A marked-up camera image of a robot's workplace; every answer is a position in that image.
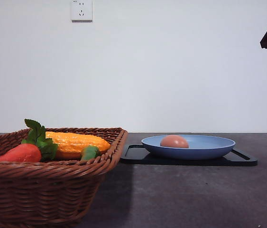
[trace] wicker basket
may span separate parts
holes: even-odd
[[[121,128],[47,128],[92,134],[111,148],[82,161],[0,162],[0,228],[70,228],[88,211],[105,174],[121,156],[127,131]],[[0,135],[0,155],[20,144],[29,129]]]

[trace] brown egg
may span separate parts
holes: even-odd
[[[161,141],[161,146],[176,147],[176,148],[189,148],[187,140],[180,135],[167,135]]]

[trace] wall socket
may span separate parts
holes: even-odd
[[[92,0],[72,0],[71,20],[72,22],[91,22]]]

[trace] gray table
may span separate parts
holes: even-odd
[[[130,133],[127,144],[162,133]],[[119,163],[76,228],[267,228],[267,133],[206,134],[236,141],[257,166]]]

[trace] blue plate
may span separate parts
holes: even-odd
[[[236,144],[235,141],[231,139],[221,137],[180,134],[180,136],[187,140],[189,148],[160,146],[161,140],[165,136],[166,135],[160,135],[142,139],[142,144],[145,149],[153,155],[186,160],[219,158],[228,154]]]

